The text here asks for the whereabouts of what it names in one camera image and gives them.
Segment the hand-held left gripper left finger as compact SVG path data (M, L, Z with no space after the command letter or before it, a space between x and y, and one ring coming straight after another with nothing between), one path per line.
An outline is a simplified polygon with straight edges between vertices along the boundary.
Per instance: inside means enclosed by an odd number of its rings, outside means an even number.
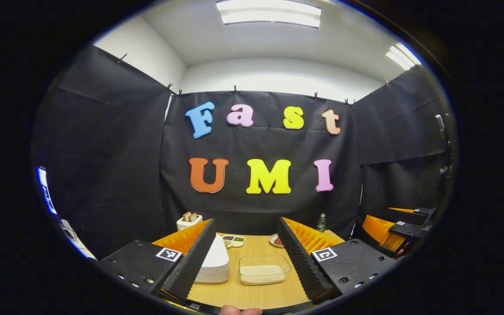
M183 301L215 237L214 219L208 219L155 243L134 240L98 261L98 266L146 294Z

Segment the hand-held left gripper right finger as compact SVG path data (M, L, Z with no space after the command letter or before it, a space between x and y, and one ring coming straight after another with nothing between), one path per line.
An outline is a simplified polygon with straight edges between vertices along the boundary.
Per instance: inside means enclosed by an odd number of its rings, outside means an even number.
M398 264L360 239L308 250L292 220L279 218L277 233L310 301L318 304L362 291Z

